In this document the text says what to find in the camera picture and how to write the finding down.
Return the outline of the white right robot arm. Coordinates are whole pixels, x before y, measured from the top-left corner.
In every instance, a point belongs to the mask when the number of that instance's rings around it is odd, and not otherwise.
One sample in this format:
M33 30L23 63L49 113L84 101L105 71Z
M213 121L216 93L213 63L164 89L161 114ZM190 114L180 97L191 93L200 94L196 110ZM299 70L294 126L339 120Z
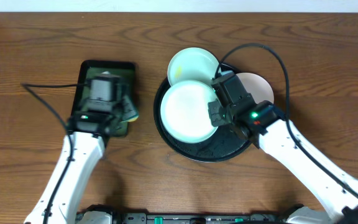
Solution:
M319 201L322 212L301 206L284 223L358 223L358 180L312 145L268 100L256 103L229 72L211 82L217 100L208 104L213 126L230 125L240 137L283 164Z

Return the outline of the green yellow sponge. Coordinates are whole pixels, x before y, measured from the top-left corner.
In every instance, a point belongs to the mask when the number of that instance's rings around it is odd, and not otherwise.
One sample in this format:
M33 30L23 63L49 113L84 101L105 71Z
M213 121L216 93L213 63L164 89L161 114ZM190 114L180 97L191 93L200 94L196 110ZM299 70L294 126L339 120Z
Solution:
M139 117L139 112L129 95L124 95L122 98L123 116L122 122L133 122Z

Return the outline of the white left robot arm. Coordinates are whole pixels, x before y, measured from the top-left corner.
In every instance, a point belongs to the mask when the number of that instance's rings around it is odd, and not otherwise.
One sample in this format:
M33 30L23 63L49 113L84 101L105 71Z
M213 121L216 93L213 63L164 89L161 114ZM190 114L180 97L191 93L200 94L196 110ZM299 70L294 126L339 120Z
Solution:
M62 121L63 147L48 184L25 223L77 223L78 206L110 138L124 137L139 114L134 75L102 70L74 84L71 115Z

